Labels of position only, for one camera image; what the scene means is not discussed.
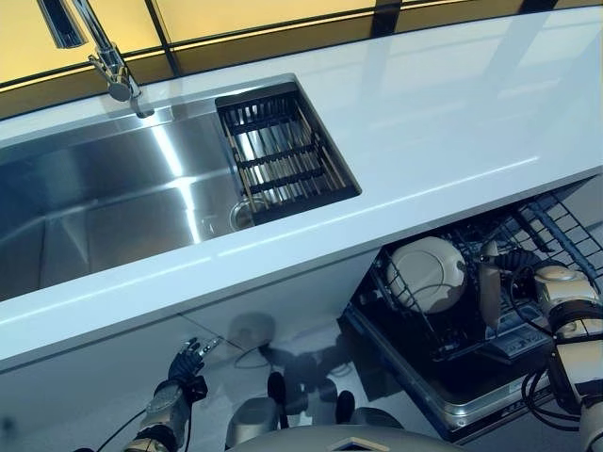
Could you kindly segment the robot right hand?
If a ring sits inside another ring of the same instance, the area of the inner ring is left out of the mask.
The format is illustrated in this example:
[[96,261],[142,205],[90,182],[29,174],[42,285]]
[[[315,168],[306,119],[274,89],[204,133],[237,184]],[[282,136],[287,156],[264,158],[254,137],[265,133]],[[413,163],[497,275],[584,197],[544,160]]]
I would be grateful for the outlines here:
[[479,262],[493,276],[500,277],[501,272],[515,272],[525,266],[534,266],[541,258],[533,251],[514,249],[496,256],[483,254]]

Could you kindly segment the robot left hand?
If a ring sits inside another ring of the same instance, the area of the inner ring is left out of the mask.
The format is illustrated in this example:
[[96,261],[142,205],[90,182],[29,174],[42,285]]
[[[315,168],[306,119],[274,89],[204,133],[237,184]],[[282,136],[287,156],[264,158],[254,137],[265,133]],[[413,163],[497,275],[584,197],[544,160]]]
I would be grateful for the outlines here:
[[220,343],[220,337],[214,337],[205,343],[197,337],[188,339],[171,361],[168,379],[181,383],[193,380],[204,367],[205,357]]

